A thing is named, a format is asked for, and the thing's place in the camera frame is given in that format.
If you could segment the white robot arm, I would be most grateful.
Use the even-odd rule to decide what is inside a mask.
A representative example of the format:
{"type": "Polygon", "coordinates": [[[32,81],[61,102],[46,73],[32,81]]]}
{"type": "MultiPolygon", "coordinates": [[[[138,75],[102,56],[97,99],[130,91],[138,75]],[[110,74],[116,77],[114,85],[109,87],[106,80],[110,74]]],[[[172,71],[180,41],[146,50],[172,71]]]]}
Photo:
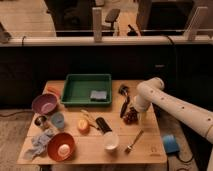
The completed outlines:
{"type": "Polygon", "coordinates": [[[159,77],[140,82],[133,98],[134,108],[144,113],[155,104],[209,141],[212,151],[206,171],[213,171],[213,112],[165,93],[164,87],[159,77]]]}

